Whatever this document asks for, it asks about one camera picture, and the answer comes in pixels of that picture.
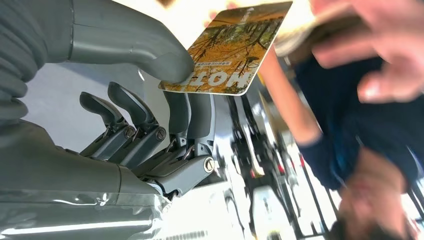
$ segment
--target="card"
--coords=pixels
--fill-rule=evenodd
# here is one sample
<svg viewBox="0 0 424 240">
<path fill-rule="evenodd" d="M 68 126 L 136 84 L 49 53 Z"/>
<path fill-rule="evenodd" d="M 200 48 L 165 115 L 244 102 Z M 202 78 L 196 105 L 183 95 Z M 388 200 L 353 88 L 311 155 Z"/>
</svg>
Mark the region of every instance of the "card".
<svg viewBox="0 0 424 240">
<path fill-rule="evenodd" d="M 221 11 L 188 49 L 194 71 L 186 81 L 161 81 L 177 93 L 243 95 L 270 49 L 292 2 Z"/>
</svg>

